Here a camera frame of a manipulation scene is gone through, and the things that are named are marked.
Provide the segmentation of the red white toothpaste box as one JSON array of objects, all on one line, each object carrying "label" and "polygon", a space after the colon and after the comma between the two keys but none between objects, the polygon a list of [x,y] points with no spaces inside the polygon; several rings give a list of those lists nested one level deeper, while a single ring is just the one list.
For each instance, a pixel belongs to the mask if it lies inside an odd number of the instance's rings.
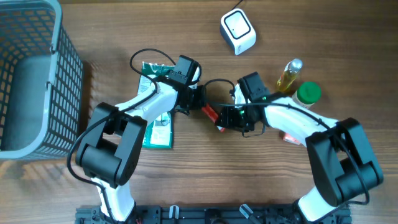
[{"label": "red white toothpaste box", "polygon": [[225,130],[225,128],[216,125],[219,115],[208,103],[204,107],[202,107],[201,110],[207,115],[207,117],[211,119],[213,124],[219,129],[220,132],[223,132]]}]

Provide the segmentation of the red white Kleenex tissue pack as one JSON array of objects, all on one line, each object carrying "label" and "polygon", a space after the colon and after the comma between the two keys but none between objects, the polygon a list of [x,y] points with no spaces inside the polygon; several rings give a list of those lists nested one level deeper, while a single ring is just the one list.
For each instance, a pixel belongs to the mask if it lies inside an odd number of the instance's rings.
[{"label": "red white Kleenex tissue pack", "polygon": [[293,136],[289,135],[288,133],[284,133],[282,136],[282,139],[286,142],[295,144],[295,145],[301,145],[301,142],[297,139],[295,139]]}]

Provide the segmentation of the green white sponge package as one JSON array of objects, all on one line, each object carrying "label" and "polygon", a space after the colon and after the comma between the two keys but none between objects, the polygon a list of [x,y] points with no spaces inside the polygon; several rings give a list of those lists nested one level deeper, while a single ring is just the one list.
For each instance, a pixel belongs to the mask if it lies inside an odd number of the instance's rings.
[{"label": "green white sponge package", "polygon": [[[148,76],[166,76],[173,65],[143,62],[141,72]],[[142,143],[146,149],[171,149],[174,139],[173,120],[170,112],[162,113],[146,128]]]}]

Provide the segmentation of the clear Vim dish soap bottle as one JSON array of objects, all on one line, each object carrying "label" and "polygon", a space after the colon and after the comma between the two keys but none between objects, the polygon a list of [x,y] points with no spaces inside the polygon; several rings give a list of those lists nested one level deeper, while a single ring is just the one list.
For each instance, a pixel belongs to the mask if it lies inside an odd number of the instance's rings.
[{"label": "clear Vim dish soap bottle", "polygon": [[302,67],[303,62],[299,58],[295,58],[290,61],[285,66],[284,72],[276,83],[276,90],[282,93],[287,93],[291,84],[293,84],[301,72]]}]

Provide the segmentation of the green lid white jar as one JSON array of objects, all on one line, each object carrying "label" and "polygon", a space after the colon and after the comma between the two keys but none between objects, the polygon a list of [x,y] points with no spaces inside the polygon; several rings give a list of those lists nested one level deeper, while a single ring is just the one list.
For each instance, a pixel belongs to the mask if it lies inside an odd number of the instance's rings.
[{"label": "green lid white jar", "polygon": [[321,96],[322,91],[317,83],[305,82],[292,95],[292,99],[296,104],[304,108],[310,108],[319,101]]}]

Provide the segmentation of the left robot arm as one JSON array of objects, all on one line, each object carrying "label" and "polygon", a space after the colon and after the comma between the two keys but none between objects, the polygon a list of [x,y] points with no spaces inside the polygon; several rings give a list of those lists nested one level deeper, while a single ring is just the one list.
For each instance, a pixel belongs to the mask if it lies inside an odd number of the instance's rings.
[{"label": "left robot arm", "polygon": [[100,103],[76,140],[75,162],[84,182],[95,185],[101,205],[76,211],[77,223],[137,223],[129,179],[136,169],[146,128],[161,114],[198,103],[201,65],[181,55],[166,75],[148,75],[145,92],[118,105]]}]

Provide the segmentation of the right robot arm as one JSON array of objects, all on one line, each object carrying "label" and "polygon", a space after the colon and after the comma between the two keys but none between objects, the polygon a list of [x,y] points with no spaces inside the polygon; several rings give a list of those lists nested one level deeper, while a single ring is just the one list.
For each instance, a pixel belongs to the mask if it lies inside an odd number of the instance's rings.
[{"label": "right robot arm", "polygon": [[297,202],[303,221],[317,223],[339,209],[355,204],[355,197],[382,184],[381,166],[362,125],[354,118],[342,121],[320,116],[281,93],[269,93],[258,73],[240,78],[223,105],[216,124],[245,135],[258,122],[279,129],[307,148],[314,188]]}]

